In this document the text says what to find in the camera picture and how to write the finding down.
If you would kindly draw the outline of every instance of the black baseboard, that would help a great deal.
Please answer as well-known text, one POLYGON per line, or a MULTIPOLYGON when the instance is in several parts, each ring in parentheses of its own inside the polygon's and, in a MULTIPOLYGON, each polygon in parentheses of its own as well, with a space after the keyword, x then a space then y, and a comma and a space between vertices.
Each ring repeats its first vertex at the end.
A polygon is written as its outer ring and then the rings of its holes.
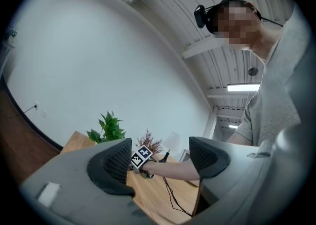
POLYGON ((32 130, 34 130, 44 141, 48 142, 50 145, 52 145, 54 148, 57 148, 58 150, 62 150, 63 147, 61 145, 59 145, 58 143, 54 142, 51 138, 49 138, 46 134, 44 134, 41 130, 38 129, 37 126, 34 125, 34 123, 25 115, 25 113, 23 113, 22 109, 20 108, 20 106, 16 103, 16 101, 14 100, 11 92, 9 91, 8 86, 6 85, 6 82, 3 78, 3 76, 1 77, 1 86, 4 88, 4 90, 6 91, 6 93, 8 94, 13 106, 15 107, 15 109, 18 111, 18 113, 21 115, 21 117, 25 120, 25 122, 31 127, 32 130))

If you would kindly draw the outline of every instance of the table lamp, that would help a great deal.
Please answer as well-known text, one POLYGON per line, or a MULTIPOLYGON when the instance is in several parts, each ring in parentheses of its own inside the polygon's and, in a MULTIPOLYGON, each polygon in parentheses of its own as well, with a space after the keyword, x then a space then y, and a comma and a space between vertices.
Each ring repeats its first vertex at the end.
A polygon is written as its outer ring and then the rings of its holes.
POLYGON ((160 159, 160 163, 165 163, 167 161, 167 157, 169 152, 172 151, 174 153, 180 153, 182 149, 182 139, 181 136, 172 132, 166 140, 163 141, 163 145, 168 149, 168 152, 164 156, 164 158, 160 159))

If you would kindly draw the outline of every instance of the wooden floor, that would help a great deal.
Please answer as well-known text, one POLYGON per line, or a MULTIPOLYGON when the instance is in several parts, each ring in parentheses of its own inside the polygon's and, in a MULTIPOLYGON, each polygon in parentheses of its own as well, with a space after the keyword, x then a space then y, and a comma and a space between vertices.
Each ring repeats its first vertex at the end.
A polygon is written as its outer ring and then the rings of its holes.
POLYGON ((34 132, 18 114, 6 91, 0 90, 0 148, 17 184, 60 153, 34 132))

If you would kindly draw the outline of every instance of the reddish dried plant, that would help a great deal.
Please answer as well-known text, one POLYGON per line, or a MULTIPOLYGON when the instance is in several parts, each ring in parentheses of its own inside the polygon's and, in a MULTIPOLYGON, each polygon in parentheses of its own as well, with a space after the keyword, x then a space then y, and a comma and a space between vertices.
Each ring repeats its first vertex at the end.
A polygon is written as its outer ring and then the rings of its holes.
POLYGON ((145 145, 153 152, 153 154, 162 152, 162 139, 154 141, 153 134, 149 132, 148 129, 146 129, 144 136, 141 136, 140 138, 137 137, 137 139, 138 144, 136 144, 136 147, 145 145))

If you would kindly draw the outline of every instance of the man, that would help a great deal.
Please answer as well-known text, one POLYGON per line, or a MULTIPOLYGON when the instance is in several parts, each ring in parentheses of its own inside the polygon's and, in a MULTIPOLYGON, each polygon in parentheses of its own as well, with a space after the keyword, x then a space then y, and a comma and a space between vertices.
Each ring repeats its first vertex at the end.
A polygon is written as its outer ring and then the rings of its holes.
MULTIPOLYGON (((274 139, 282 129, 300 123, 283 84, 304 55, 312 39, 311 29, 298 6, 281 30, 264 25, 256 8, 248 2, 230 0, 211 10, 211 26, 208 24, 207 28, 228 39, 234 49, 253 52, 264 64, 260 88, 247 104, 241 125, 227 140, 260 146, 264 140, 274 139)), ((199 179, 191 160, 178 164, 147 162, 142 169, 166 178, 199 179)))

